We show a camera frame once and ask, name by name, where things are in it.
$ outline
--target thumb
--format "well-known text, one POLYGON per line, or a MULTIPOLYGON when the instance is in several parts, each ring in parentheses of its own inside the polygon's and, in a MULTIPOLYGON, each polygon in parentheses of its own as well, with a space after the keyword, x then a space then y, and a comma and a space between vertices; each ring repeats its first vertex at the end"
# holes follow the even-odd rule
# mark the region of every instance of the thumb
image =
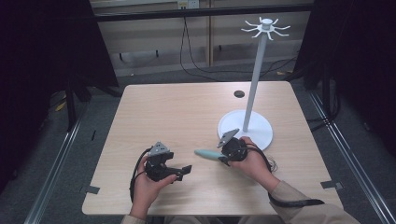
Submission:
POLYGON ((160 180, 158 183, 160 184, 160 187, 163 188, 175 182, 176 178, 176 175, 169 175, 166 178, 160 180))

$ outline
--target teal object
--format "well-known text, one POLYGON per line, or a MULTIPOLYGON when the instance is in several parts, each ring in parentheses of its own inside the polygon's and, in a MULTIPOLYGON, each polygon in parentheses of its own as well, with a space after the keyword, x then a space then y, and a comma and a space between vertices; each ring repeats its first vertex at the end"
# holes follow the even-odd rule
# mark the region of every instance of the teal object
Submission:
POLYGON ((209 159, 212 161, 218 161, 219 157, 224 157, 223 154, 221 154, 217 151, 212 151, 212 150, 207 150, 207 149, 196 149, 196 150, 194 150, 194 152, 198 156, 201 156, 205 159, 209 159))

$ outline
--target wooden table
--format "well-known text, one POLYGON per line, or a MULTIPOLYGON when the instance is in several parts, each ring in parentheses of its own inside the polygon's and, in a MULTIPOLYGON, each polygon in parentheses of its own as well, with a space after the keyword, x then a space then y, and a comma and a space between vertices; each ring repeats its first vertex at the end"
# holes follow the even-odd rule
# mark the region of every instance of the wooden table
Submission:
MULTIPOLYGON (((140 154, 161 141, 175 157, 166 164, 192 165, 191 174, 162 190, 150 215, 251 216, 273 215, 260 185, 242 173, 194 154, 216 149, 220 119, 246 109, 249 82, 190 83, 128 86, 121 98, 82 211, 87 215, 128 214, 129 183, 140 154), (233 96, 244 91, 244 98, 233 96)), ((274 130, 264 150, 278 165, 275 175, 306 195, 325 203, 342 204, 330 180, 303 112, 288 82, 259 82, 253 111, 266 117, 274 130)))

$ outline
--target white stand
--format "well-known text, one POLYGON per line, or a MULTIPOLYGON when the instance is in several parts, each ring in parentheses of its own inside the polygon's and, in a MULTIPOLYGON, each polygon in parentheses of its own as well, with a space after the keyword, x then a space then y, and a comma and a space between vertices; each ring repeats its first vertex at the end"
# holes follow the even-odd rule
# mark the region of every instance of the white stand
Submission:
MULTIPOLYGON (((258 30, 259 32, 255 36, 253 36, 253 38, 265 32, 267 33, 268 38, 270 40, 273 40, 270 35, 271 32, 282 35, 275 29, 284 30, 289 28, 289 26, 285 28, 274 27, 273 24, 275 24, 277 21, 278 20, 273 22, 269 19, 262 20, 262 18, 260 18, 261 24, 259 25, 250 24, 246 21, 248 25, 257 27, 251 30, 242 30, 246 32, 258 30)), ((218 127, 219 138, 221 138, 224 133, 227 133, 230 130, 239 129, 239 132, 234 137, 239 138, 241 136, 248 136, 261 150, 266 149, 271 144, 274 136, 273 129, 268 120, 262 115, 252 111, 254 98, 256 96, 257 85, 259 83, 260 71, 262 69, 262 59, 264 57, 265 47, 267 43, 267 35, 262 35, 257 49, 256 61, 254 63, 253 69, 253 77, 251 79, 249 97, 247 101, 247 109, 235 110, 227 113, 221 118, 218 127)))

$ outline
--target white pole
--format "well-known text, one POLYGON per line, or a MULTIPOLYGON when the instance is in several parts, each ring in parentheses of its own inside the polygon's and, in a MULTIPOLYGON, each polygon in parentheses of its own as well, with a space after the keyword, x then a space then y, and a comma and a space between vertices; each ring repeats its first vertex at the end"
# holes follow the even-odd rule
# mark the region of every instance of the white pole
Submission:
POLYGON ((256 62, 254 63, 253 77, 250 84, 250 92, 247 100, 247 111, 245 114, 245 121, 243 131, 248 132, 248 123, 250 121, 251 110, 253 108, 254 97, 256 96, 257 84, 259 83, 260 71, 262 70, 262 59, 264 57, 265 46, 267 44, 267 35, 262 35, 259 46, 257 48, 256 62))

